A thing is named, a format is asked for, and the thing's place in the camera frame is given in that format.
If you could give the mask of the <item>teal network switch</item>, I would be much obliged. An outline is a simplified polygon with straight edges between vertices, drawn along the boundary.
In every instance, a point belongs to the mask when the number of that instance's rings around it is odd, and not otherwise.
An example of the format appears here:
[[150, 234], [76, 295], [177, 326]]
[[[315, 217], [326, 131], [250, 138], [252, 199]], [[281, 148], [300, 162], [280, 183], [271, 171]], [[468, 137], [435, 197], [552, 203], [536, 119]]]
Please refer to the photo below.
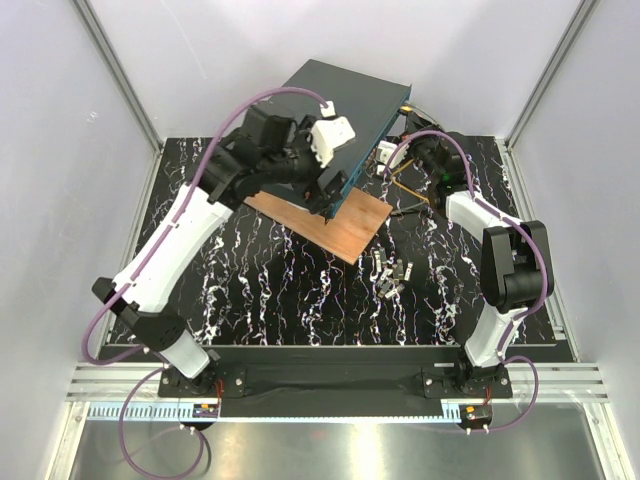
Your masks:
[[326, 168], [313, 166], [310, 177], [263, 184], [259, 191], [307, 210], [305, 188], [314, 181], [324, 187], [336, 173], [343, 171], [347, 177], [342, 188], [343, 199], [331, 215], [320, 215], [326, 220], [334, 218], [364, 173], [367, 159], [390, 131], [410, 93], [411, 88], [407, 85], [318, 60], [306, 61], [283, 86], [259, 94], [275, 108], [276, 113], [294, 120], [293, 133], [287, 141], [289, 153], [297, 154], [308, 162], [316, 161], [310, 148], [310, 130], [312, 122], [322, 118], [318, 97], [334, 102], [336, 114], [345, 116], [353, 127], [355, 140], [337, 150]]

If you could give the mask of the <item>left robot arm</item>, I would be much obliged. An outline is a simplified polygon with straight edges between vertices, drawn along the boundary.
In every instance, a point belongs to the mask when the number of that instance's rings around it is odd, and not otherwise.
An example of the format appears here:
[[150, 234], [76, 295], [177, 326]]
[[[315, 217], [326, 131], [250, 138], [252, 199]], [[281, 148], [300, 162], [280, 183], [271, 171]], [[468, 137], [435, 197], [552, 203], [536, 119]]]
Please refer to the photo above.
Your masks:
[[338, 189], [322, 191], [317, 181], [336, 151], [354, 139], [348, 119], [329, 108], [296, 121], [270, 102], [251, 106], [238, 128], [211, 144], [212, 153], [180, 187], [134, 259], [114, 278], [95, 281], [92, 291], [104, 311], [174, 366], [190, 393], [208, 394], [216, 382], [213, 358], [169, 305], [177, 281], [214, 231], [264, 186], [293, 186], [312, 213], [338, 200]]

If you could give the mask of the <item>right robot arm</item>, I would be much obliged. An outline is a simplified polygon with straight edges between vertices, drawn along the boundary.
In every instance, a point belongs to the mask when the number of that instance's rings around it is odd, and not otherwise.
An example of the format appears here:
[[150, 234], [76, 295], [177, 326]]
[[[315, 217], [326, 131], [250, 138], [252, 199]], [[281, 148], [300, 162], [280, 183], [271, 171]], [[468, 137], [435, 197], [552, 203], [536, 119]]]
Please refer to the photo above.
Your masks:
[[460, 141], [410, 108], [403, 114], [403, 146], [428, 175], [430, 207], [481, 244], [483, 310], [443, 383], [464, 396], [485, 395], [504, 380], [505, 354], [520, 325], [554, 290], [547, 230], [491, 205], [474, 185]]

